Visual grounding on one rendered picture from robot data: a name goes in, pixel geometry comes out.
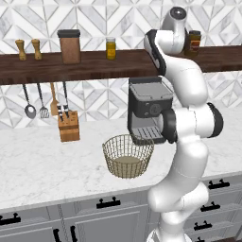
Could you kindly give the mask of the grey cabinet door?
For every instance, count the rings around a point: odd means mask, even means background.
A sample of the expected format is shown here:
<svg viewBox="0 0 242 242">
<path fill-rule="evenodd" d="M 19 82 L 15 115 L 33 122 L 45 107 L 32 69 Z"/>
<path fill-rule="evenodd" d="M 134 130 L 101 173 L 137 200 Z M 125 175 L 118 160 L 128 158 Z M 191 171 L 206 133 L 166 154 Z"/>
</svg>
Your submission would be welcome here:
<svg viewBox="0 0 242 242">
<path fill-rule="evenodd" d="M 0 232 L 0 242 L 56 242 L 51 228 L 35 229 L 7 234 Z"/>
<path fill-rule="evenodd" d="M 71 242 L 73 225 L 78 242 L 145 242 L 147 214 L 144 205 L 66 218 L 64 222 Z"/>
</svg>

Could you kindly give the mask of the dark grey coffee machine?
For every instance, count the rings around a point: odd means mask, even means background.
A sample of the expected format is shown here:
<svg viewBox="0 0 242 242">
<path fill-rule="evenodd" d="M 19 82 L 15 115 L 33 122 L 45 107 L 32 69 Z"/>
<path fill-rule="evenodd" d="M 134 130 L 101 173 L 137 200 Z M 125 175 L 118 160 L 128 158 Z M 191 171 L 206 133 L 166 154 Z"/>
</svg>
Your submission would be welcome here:
<svg viewBox="0 0 242 242">
<path fill-rule="evenodd" d="M 172 101 L 173 92 L 161 77 L 129 78 L 128 131 L 135 144 L 142 139 L 165 142 L 158 118 L 162 110 L 171 108 Z"/>
</svg>

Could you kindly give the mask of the wooden knife block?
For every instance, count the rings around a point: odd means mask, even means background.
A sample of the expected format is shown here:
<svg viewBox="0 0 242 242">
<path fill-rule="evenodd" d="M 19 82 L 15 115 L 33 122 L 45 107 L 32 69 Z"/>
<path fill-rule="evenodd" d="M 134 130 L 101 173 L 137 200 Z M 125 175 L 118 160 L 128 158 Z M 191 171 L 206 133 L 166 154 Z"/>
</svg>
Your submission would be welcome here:
<svg viewBox="0 0 242 242">
<path fill-rule="evenodd" d="M 79 140 L 78 112 L 69 111 L 69 116 L 65 113 L 59 116 L 60 140 L 62 142 Z"/>
</svg>

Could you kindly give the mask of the steel hanging tool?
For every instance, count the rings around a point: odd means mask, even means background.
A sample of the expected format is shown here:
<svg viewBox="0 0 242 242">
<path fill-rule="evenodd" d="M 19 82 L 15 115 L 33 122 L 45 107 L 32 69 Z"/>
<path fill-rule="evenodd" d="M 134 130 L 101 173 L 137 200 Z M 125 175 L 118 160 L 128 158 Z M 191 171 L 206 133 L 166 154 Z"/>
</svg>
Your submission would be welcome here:
<svg viewBox="0 0 242 242">
<path fill-rule="evenodd" d="M 67 107 L 69 107 L 69 104 L 68 104 L 68 95 L 67 95 L 67 88 L 66 88 L 66 82 L 65 81 L 62 82 L 62 88 L 63 88 L 63 92 L 64 92 L 65 103 L 66 103 Z"/>
</svg>

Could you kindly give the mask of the wooden spatula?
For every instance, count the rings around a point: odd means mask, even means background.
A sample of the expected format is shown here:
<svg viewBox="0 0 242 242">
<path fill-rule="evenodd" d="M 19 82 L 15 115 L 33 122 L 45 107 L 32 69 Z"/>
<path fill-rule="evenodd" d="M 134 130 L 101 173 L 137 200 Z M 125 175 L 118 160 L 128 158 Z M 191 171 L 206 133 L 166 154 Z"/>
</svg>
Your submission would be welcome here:
<svg viewBox="0 0 242 242">
<path fill-rule="evenodd" d="M 58 103 L 59 101 L 56 99 L 56 94 L 55 94 L 55 87 L 54 83 L 50 82 L 50 88 L 51 88 L 51 93 L 52 93 L 52 102 L 50 104 L 50 110 L 51 110 L 51 115 L 55 116 L 58 115 Z"/>
</svg>

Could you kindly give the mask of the yellow glass jar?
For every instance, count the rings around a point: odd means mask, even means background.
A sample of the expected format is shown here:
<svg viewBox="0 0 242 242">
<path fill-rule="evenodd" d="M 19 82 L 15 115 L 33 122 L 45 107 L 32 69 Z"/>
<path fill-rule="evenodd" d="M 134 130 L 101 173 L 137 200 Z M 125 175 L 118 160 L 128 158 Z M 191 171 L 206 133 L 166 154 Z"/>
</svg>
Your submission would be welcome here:
<svg viewBox="0 0 242 242">
<path fill-rule="evenodd" d="M 116 44 L 115 38 L 109 37 L 106 39 L 106 58 L 114 60 L 116 57 Z"/>
</svg>

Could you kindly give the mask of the steel slotted spatula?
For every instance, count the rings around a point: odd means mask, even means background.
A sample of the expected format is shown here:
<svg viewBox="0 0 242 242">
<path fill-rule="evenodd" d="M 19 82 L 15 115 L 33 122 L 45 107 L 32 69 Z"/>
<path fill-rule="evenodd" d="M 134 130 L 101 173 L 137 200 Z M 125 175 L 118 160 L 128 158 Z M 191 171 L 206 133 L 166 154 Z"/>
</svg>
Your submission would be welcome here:
<svg viewBox="0 0 242 242">
<path fill-rule="evenodd" d="M 41 85 L 37 84 L 37 88 L 38 88 L 38 93 L 39 93 L 39 97 L 40 97 L 41 103 L 43 104 L 43 95 L 42 95 Z M 49 117 L 49 111 L 45 107 L 44 104 L 40 108 L 40 117 L 41 118 L 48 118 Z"/>
</svg>

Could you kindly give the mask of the grey drawer front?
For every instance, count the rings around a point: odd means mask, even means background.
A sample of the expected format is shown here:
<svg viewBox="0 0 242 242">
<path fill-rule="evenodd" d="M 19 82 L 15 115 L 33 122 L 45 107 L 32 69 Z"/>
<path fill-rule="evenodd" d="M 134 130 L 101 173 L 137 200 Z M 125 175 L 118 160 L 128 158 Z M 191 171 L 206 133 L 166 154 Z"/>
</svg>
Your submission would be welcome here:
<svg viewBox="0 0 242 242">
<path fill-rule="evenodd" d="M 188 236 L 193 240 L 196 241 L 198 237 L 205 240 L 205 242 L 210 241 L 217 241 L 229 237 L 234 237 L 236 235 L 236 230 L 233 228 L 228 229 L 220 229 L 220 230 L 211 230 L 207 232 L 200 232 L 200 233 L 190 233 Z"/>
<path fill-rule="evenodd" d="M 221 212 L 230 211 L 230 210 L 239 208 L 242 203 L 242 194 L 240 192 L 233 192 L 233 193 L 223 193 L 223 194 L 213 195 L 209 197 L 208 202 L 204 205 L 210 206 L 212 201 L 215 204 L 219 204 L 220 208 L 217 210 L 201 212 L 203 215 L 208 215 L 210 213 L 221 213 Z"/>
<path fill-rule="evenodd" d="M 119 208 L 143 205 L 146 203 L 146 199 L 144 198 L 145 194 L 146 192 L 137 191 L 137 192 L 126 193 L 126 194 L 110 195 L 107 197 L 99 196 L 95 199 L 86 199 L 86 200 L 64 203 L 60 207 L 61 207 L 62 216 L 64 218 L 70 218 L 74 216 L 99 213 L 102 211 L 117 210 Z M 103 201 L 106 202 L 106 201 L 111 201 L 112 197 L 116 197 L 117 200 L 120 200 L 121 205 L 103 208 L 103 209 L 96 209 L 96 204 L 99 203 L 100 199 L 103 199 Z"/>
<path fill-rule="evenodd" d="M 229 182 L 229 187 L 224 187 L 220 189 L 210 190 L 208 188 L 209 181 L 213 181 L 213 183 L 219 183 L 219 180 L 223 179 L 225 182 Z M 223 193 L 233 193 L 233 192 L 242 192 L 242 175 L 235 175 L 230 177 L 222 177 L 222 178 L 213 178 L 204 181 L 204 184 L 207 186 L 210 196 L 223 194 Z"/>
<path fill-rule="evenodd" d="M 50 220 L 50 215 L 46 207 L 22 210 L 17 212 L 10 212 L 5 214 L 0 214 L 0 216 L 2 216 L 3 218 L 10 218 L 10 217 L 13 217 L 14 213 L 18 214 L 18 216 L 21 218 L 21 221 L 19 223 L 0 226 L 0 229 L 7 228 L 7 227 L 16 227 L 21 225 L 31 225 L 38 222 Z"/>
<path fill-rule="evenodd" d="M 212 228 L 204 229 L 200 231 L 194 231 L 195 223 L 199 225 L 206 220 L 208 223 L 213 225 Z M 210 213 L 203 216 L 193 216 L 189 218 L 184 225 L 184 230 L 187 234 L 190 233 L 200 233 L 207 232 L 211 230 L 220 230 L 233 228 L 238 233 L 240 227 L 242 226 L 242 210 L 235 211 L 225 211 L 221 213 Z"/>
</svg>

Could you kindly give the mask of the brown canister with black lid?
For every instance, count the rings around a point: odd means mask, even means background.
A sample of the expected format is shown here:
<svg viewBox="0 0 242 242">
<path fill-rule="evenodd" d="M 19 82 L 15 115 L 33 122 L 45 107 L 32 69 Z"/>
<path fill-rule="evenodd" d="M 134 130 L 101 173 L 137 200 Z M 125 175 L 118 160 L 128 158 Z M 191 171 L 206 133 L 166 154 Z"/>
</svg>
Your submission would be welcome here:
<svg viewBox="0 0 242 242">
<path fill-rule="evenodd" d="M 60 39 L 60 50 L 63 63 L 80 63 L 80 31 L 78 29 L 60 29 L 58 31 L 58 37 Z"/>
</svg>

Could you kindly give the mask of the steel hanging ladle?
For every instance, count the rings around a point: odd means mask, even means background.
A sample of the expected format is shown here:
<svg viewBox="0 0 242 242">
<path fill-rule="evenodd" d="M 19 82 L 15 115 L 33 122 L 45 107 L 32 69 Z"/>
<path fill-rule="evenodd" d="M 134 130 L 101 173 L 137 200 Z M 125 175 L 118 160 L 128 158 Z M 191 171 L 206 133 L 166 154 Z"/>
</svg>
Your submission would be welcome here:
<svg viewBox="0 0 242 242">
<path fill-rule="evenodd" d="M 27 89 L 26 89 L 25 85 L 23 85 L 23 90 L 24 90 L 25 98 L 26 98 L 26 102 L 27 102 L 27 105 L 25 107 L 26 116 L 30 119 L 34 119 L 36 116 L 36 109 L 33 105 L 31 105 L 29 103 L 28 93 L 27 93 Z"/>
</svg>

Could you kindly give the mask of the brown jar with red label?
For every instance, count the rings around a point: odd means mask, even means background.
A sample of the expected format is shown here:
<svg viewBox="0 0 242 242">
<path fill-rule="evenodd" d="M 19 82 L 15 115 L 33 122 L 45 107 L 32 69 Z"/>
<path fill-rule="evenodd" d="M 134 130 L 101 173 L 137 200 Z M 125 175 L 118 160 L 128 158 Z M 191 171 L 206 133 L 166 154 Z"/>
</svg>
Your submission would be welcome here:
<svg viewBox="0 0 242 242">
<path fill-rule="evenodd" d="M 184 55 L 195 57 L 199 53 L 201 34 L 198 30 L 190 30 L 185 37 Z"/>
</svg>

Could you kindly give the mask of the wooden pepper shaker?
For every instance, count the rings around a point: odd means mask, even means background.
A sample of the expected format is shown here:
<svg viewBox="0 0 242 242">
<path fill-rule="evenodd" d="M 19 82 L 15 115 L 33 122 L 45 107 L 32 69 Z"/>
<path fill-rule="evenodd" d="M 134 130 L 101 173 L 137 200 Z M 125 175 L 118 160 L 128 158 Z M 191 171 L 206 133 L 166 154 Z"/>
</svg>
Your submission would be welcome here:
<svg viewBox="0 0 242 242">
<path fill-rule="evenodd" d="M 34 58 L 37 60 L 37 61 L 40 61 L 42 59 L 42 53 L 40 51 L 40 41 L 38 39 L 33 39 L 31 41 L 33 47 L 34 47 Z"/>
</svg>

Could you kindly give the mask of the dark wooden wall shelf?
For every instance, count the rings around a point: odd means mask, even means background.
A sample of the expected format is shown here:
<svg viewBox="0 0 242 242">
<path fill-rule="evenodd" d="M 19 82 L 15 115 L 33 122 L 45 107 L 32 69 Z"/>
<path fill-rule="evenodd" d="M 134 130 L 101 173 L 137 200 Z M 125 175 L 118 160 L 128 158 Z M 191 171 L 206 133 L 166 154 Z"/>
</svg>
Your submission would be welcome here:
<svg viewBox="0 0 242 242">
<path fill-rule="evenodd" d="M 83 51 L 81 63 L 64 64 L 61 53 L 43 53 L 41 60 L 28 54 L 0 55 L 0 85 L 89 80 L 103 78 L 151 77 L 158 74 L 144 49 L 118 50 L 115 60 L 104 51 Z M 241 71 L 242 45 L 206 46 L 193 58 L 204 73 Z"/>
</svg>

